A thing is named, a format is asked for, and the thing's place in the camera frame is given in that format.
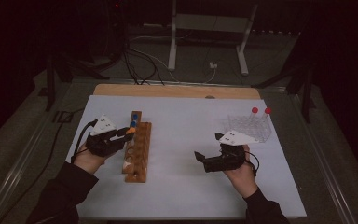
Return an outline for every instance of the wooden test tube rack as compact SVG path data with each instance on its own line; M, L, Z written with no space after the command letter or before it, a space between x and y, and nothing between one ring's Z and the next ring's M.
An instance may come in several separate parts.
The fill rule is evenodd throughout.
M141 111L132 111L130 126L135 122L135 135L126 144L122 173L127 183L145 183L152 123L141 122Z

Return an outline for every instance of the hand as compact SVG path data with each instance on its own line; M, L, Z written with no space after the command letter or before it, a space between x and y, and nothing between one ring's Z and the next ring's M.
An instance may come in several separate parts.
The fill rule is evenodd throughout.
M244 145L243 149L250 151L248 145ZM246 160L250 159L249 153L245 153ZM252 171L252 166L247 162L236 170L224 171L225 175L231 181L237 192L243 197L247 198L257 191L257 184L255 183L255 176Z
M95 174L100 166L104 165L105 160L115 154L113 153L107 157L94 155L86 148L86 144L83 144L78 152L79 153L75 157L74 165L82 168L91 175Z

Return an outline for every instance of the black sleeve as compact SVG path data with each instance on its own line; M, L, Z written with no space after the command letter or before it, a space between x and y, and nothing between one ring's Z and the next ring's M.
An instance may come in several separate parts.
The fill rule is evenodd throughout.
M260 189L244 200L248 203L245 224L289 223L279 204L268 201Z
M49 180L26 223L77 223L76 205L83 202L98 178L83 169L65 163L55 179Z

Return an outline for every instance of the white table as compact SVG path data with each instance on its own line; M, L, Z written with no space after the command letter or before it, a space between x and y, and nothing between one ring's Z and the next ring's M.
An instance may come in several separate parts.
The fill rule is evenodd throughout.
M146 183L124 182L121 173L124 151L119 151L96 173L100 181L86 201L77 207L79 215L111 220L244 218L246 202L223 173L206 174L202 163L195 159L194 151L206 157L218 156L220 147L214 140L214 133L224 131L222 121L228 115L249 114L253 106L266 107L263 100L257 99L92 95L68 153L68 161L83 127L101 114L118 127L125 127L131 111L141 110L142 120L152 122L153 127ZM260 160L256 181L269 200L280 204L287 217L303 217L306 215L304 206L279 139L273 128L272 131L266 143L250 145Z

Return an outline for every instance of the small white object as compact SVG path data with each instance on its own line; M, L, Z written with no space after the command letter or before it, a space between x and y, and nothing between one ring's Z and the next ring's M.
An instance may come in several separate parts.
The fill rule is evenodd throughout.
M210 67L210 68L217 68L217 63L215 63L215 62L209 62L209 67Z
M94 129L91 131L90 135L95 136L101 133L107 133L116 128L116 125L105 115L102 115L98 122L95 124Z
M244 133L239 133L237 131L229 131L219 139L219 142L230 146L241 146L249 143L258 143L255 138Z

